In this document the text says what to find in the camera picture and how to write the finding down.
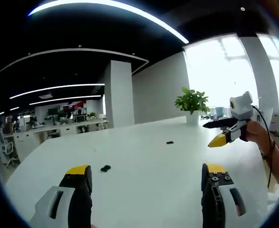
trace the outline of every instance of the human arm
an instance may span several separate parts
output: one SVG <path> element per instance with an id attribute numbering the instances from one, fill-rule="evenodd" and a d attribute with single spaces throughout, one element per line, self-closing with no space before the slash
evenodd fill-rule
<path id="1" fill-rule="evenodd" d="M 276 145 L 273 148 L 273 139 L 270 138 L 270 145 L 267 131 L 260 123 L 252 120 L 247 123 L 246 138 L 248 141 L 255 142 L 260 147 L 266 157 L 268 166 L 270 166 L 270 162 L 272 162 L 272 174 L 279 183 L 279 149 Z"/>

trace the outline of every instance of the black ceiling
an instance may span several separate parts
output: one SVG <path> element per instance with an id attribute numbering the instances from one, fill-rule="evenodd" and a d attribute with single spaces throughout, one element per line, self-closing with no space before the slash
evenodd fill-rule
<path id="1" fill-rule="evenodd" d="M 190 43 L 218 34 L 252 35 L 267 32 L 267 25 L 252 0 L 119 0 L 142 9 L 179 31 Z M 162 27 L 131 12 L 97 4 L 67 4 L 27 17 L 45 2 L 0 2 L 0 70 L 35 53 L 61 48 L 94 48 L 147 59 L 149 66 L 182 50 L 184 43 Z M 0 72 L 0 112 L 28 108 L 41 94 L 23 92 L 51 86 L 97 83 L 109 61 L 142 60 L 113 54 L 69 51 L 38 55 Z M 100 88 L 52 90 L 54 98 L 103 94 Z"/>

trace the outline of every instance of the black cable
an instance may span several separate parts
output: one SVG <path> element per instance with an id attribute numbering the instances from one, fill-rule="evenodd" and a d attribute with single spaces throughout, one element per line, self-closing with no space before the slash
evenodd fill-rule
<path id="1" fill-rule="evenodd" d="M 272 172 L 272 156 L 271 156 L 271 151 L 272 151 L 272 146 L 271 146 L 271 139 L 270 139 L 270 133 L 269 133 L 269 130 L 268 130 L 268 127 L 267 127 L 267 124 L 266 124 L 266 121 L 262 115 L 262 113 L 259 111 L 259 109 L 255 106 L 252 106 L 255 110 L 258 111 L 258 113 L 260 114 L 260 116 L 262 117 L 264 123 L 265 123 L 265 126 L 266 126 L 266 130 L 267 130 L 267 134 L 268 134 L 268 139 L 269 139 L 269 159 L 270 159 L 270 172 L 269 172 L 269 178 L 268 178 L 268 185 L 267 185 L 267 188 L 269 189 L 269 185 L 270 185 L 270 179 L 271 179 L 271 172 Z"/>

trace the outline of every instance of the white flower pot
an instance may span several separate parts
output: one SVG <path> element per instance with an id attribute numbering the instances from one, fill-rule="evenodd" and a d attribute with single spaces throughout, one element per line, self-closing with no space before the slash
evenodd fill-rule
<path id="1" fill-rule="evenodd" d="M 198 114 L 199 111 L 196 110 L 192 114 L 189 112 L 186 112 L 186 122 L 188 125 L 197 126 L 198 125 Z"/>

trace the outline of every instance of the small black object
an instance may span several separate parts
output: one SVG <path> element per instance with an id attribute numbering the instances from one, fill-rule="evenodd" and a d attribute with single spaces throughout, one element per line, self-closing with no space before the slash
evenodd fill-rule
<path id="1" fill-rule="evenodd" d="M 102 172 L 107 172 L 109 169 L 111 169 L 110 165 L 105 165 L 104 167 L 101 168 Z"/>

